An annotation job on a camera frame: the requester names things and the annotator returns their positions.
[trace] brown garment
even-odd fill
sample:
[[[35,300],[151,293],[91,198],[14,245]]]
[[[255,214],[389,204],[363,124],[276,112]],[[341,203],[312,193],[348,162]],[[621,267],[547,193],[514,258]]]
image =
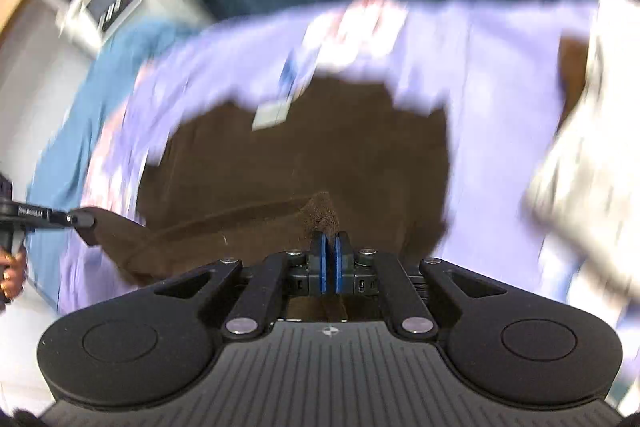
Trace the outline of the brown garment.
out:
[[[565,98],[558,129],[562,127],[564,120],[574,110],[575,105],[582,96],[587,77],[588,55],[588,42],[570,37],[562,37],[560,39],[558,64]]]
[[[146,227],[94,209],[89,243],[137,282],[232,255],[255,264],[306,248],[314,230],[356,247],[428,255],[444,230],[446,117],[395,110],[382,84],[315,78],[287,120],[252,131],[233,103],[184,124],[158,167],[146,166]]]

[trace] human hand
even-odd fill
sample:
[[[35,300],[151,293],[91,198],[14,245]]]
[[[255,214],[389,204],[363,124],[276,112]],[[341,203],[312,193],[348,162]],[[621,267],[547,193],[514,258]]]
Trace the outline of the human hand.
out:
[[[24,286],[27,273],[27,251],[24,247],[15,255],[0,248],[0,267],[4,267],[0,279],[0,290],[8,299],[15,299]]]

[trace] garment tag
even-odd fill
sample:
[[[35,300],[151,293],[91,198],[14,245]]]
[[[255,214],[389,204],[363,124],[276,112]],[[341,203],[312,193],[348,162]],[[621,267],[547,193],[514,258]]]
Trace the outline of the garment tag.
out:
[[[251,130],[267,129],[287,120],[291,102],[292,98],[289,97],[284,100],[276,100],[259,105],[255,111],[254,124],[252,124]]]

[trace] beige garment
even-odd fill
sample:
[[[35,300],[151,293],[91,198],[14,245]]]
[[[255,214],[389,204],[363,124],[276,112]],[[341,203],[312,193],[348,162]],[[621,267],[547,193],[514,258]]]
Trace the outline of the beige garment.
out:
[[[640,4],[600,0],[586,87],[527,203],[607,284],[640,298]]]

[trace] brown fabric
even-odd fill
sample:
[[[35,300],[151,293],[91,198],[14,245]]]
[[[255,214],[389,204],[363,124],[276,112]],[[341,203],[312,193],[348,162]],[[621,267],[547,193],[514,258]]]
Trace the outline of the brown fabric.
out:
[[[252,132],[254,113],[226,103],[186,123],[158,167],[146,166],[146,227],[93,209],[84,234],[139,283],[226,255],[255,264],[306,248],[314,230],[417,263],[444,226],[446,117],[395,110],[382,84],[315,78],[287,120]]]
[[[586,83],[588,55],[588,42],[571,37],[562,37],[560,39],[558,63],[565,99],[558,130],[582,96]]]

